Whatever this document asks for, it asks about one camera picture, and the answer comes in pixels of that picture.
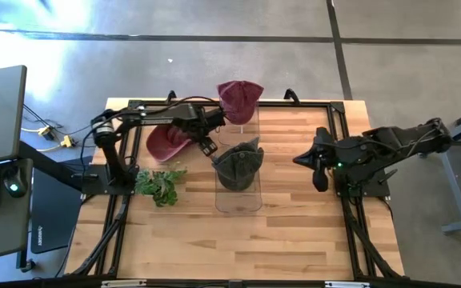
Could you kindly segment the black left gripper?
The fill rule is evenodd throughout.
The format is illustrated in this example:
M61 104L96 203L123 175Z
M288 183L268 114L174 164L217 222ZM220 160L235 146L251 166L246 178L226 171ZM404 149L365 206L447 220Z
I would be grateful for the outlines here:
M218 150L218 146L207 135L220 126L226 124L226 113L222 109L206 111L204 107L196 107L197 119L190 123L190 136L198 138L198 148L206 157L210 157Z

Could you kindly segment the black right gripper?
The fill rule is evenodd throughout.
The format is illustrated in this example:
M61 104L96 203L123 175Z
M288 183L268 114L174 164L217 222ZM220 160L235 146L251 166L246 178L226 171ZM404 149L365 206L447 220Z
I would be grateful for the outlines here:
M343 168L355 162L355 141L343 139L334 142L327 128L318 127L311 147L307 152L293 158L294 163L313 170L312 183L318 192L328 189L326 169L337 166Z

